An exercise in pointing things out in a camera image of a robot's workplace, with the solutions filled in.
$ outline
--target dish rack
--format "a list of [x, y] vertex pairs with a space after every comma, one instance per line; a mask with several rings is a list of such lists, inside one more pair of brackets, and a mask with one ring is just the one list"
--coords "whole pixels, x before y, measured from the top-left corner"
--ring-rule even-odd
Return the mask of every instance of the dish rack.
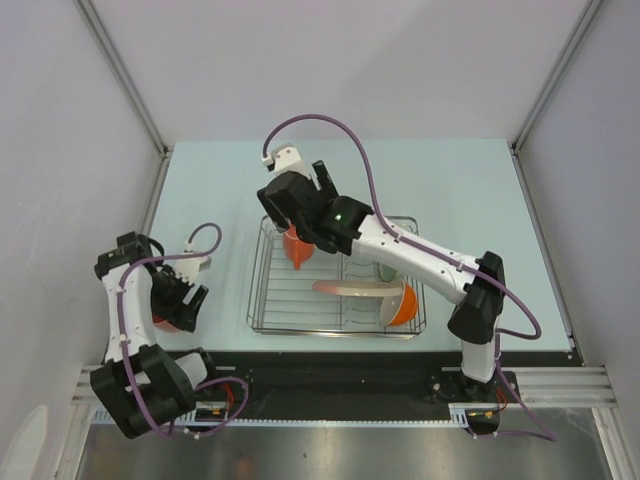
[[[389, 217], [411, 233], [418, 224], [411, 217]], [[342, 254], [331, 255], [318, 248], [294, 270], [285, 255], [282, 234], [265, 216], [256, 246], [247, 323], [256, 332], [272, 335], [318, 335], [326, 337], [413, 338], [427, 326], [422, 283], [405, 277], [418, 297], [418, 313], [409, 322], [382, 327], [379, 298], [342, 297], [316, 292], [316, 280], [376, 280], [377, 264]]]

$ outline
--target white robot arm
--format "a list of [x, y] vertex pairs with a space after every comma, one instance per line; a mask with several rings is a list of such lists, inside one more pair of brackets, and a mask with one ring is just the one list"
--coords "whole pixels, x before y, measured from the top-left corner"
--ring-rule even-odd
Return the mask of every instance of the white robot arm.
[[448, 326], [462, 341], [463, 374], [480, 383], [492, 379], [494, 331], [502, 312], [503, 294], [461, 266], [482, 269], [504, 282], [500, 257], [491, 252], [481, 259], [457, 253], [404, 232], [385, 219], [400, 235], [454, 258], [458, 266], [394, 239], [369, 206], [338, 195], [322, 162], [313, 164], [320, 185], [317, 188], [310, 169], [291, 144], [274, 150], [263, 163], [276, 178], [258, 192], [258, 198], [281, 230], [292, 223], [303, 241], [321, 250], [388, 265], [441, 294], [455, 305]]
[[[206, 258], [177, 260], [173, 267], [148, 262], [132, 269], [121, 284], [132, 265], [150, 257], [150, 239], [131, 232], [118, 237], [117, 248], [100, 255], [94, 268], [107, 292], [110, 333], [105, 363], [91, 372], [91, 387], [129, 438], [151, 429], [134, 398], [133, 383], [148, 414], [162, 425], [195, 409], [196, 386], [215, 375], [209, 355], [201, 349], [172, 358], [157, 344], [154, 327], [154, 323], [162, 323], [178, 330], [195, 329], [196, 316], [208, 290], [201, 286], [188, 303], [184, 299]], [[133, 378], [124, 365], [123, 341], [127, 342]]]

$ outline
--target metal floor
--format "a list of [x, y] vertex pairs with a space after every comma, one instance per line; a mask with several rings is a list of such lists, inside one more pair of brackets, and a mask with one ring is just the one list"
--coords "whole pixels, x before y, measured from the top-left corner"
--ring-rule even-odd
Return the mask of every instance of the metal floor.
[[[195, 441], [91, 427], [78, 480], [611, 479], [591, 410], [538, 410], [558, 443], [458, 429], [234, 427]], [[503, 429], [532, 428], [506, 412]]]

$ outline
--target white cable clip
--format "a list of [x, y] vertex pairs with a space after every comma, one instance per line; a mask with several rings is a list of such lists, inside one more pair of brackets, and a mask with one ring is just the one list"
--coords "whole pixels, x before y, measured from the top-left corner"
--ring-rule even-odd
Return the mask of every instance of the white cable clip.
[[[199, 252], [189, 252], [185, 251], [188, 255], [194, 255]], [[194, 257], [191, 258], [181, 258], [176, 260], [176, 263], [173, 265], [173, 270], [175, 271], [176, 278], [179, 278], [183, 282], [193, 285], [196, 277], [202, 270], [206, 270], [211, 265], [211, 257]]]
[[396, 243], [400, 243], [402, 241], [402, 237], [404, 237], [404, 230], [402, 228], [398, 228], [398, 229], [393, 229], [392, 230], [394, 235], [393, 236], [393, 241]]
[[273, 165], [275, 162], [273, 161], [273, 158], [271, 157], [271, 155], [267, 155], [266, 157], [262, 157], [262, 164], [265, 167], [270, 167], [271, 165]]

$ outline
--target orange bowl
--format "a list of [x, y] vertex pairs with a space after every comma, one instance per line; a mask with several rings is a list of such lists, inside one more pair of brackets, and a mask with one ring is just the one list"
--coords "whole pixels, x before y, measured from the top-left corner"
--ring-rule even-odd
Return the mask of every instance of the orange bowl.
[[418, 313], [418, 296], [413, 288], [403, 283], [402, 295], [386, 297], [380, 305], [380, 323], [384, 327], [397, 327], [412, 320]]

